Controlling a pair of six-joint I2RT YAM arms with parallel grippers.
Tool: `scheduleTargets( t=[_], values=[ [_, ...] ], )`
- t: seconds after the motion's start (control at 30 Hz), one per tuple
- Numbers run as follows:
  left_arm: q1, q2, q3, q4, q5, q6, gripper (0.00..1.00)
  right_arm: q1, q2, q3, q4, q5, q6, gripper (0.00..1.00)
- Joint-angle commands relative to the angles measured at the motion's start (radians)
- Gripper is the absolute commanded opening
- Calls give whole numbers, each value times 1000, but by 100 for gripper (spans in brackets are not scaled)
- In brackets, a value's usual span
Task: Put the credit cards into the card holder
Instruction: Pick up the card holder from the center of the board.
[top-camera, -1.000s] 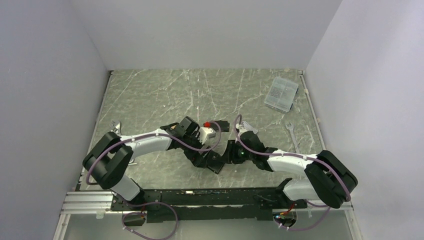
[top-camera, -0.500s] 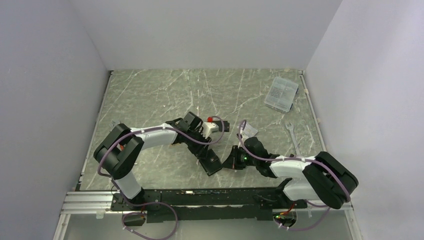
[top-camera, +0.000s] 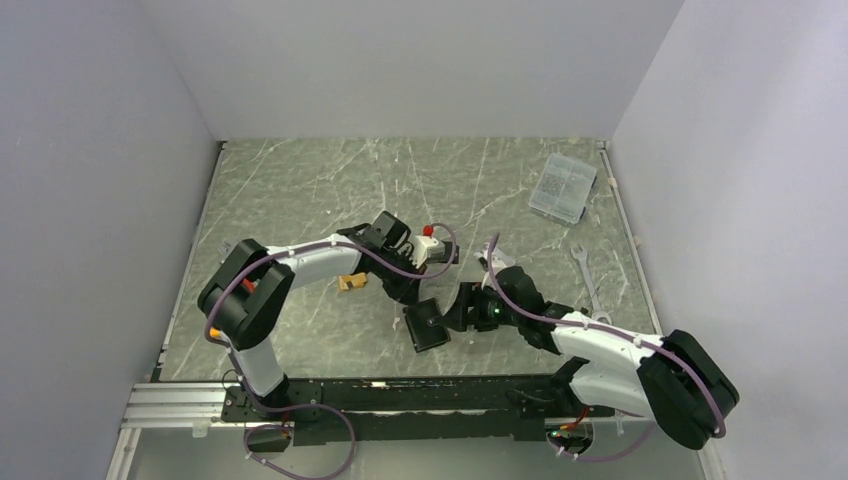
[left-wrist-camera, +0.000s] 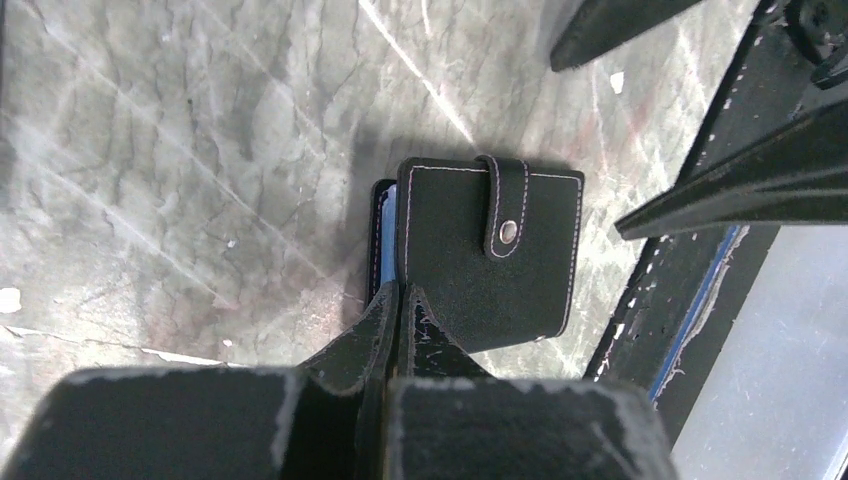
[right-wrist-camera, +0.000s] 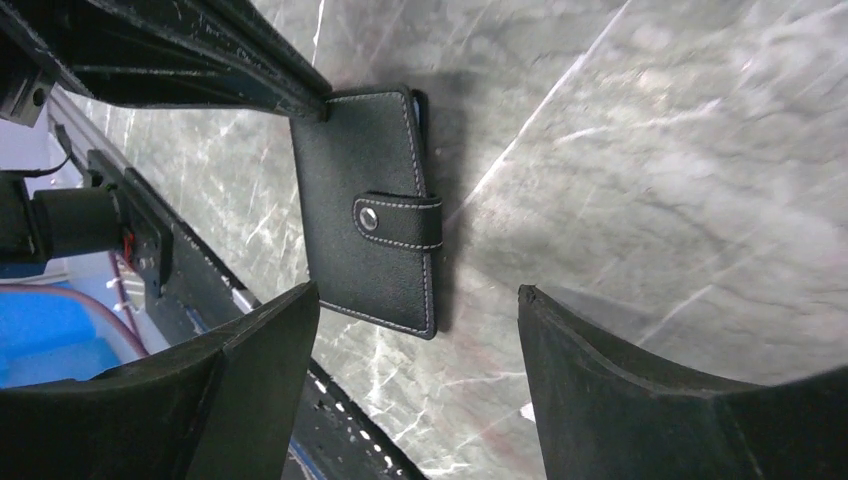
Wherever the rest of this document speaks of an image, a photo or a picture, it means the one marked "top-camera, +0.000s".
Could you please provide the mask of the black leather card holder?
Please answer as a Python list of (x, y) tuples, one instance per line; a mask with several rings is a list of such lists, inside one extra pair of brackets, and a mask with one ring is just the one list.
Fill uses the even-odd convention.
[(404, 321), (416, 353), (442, 346), (451, 340), (435, 298), (419, 301), (403, 309)]

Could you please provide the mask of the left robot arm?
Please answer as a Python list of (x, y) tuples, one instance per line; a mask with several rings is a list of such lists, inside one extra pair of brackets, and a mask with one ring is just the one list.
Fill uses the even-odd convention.
[(197, 306), (206, 317), (204, 337), (224, 347), (244, 388), (248, 407), (264, 420), (279, 417), (291, 403), (289, 379), (272, 341), (288, 294), (319, 280), (372, 274), (394, 301), (419, 299), (430, 263), (456, 261), (456, 236), (438, 240), (415, 235), (387, 212), (372, 223), (336, 231), (313, 242), (265, 247), (240, 241), (201, 290)]

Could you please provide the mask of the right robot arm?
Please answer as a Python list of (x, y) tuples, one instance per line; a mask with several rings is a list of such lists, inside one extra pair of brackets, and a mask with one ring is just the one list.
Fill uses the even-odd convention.
[(724, 432), (740, 401), (693, 335), (679, 329), (639, 334), (593, 320), (545, 299), (518, 266), (487, 283), (462, 283), (451, 307), (431, 324), (457, 332), (513, 327), (529, 345), (564, 358), (546, 394), (557, 411), (609, 407), (654, 422), (691, 450)]

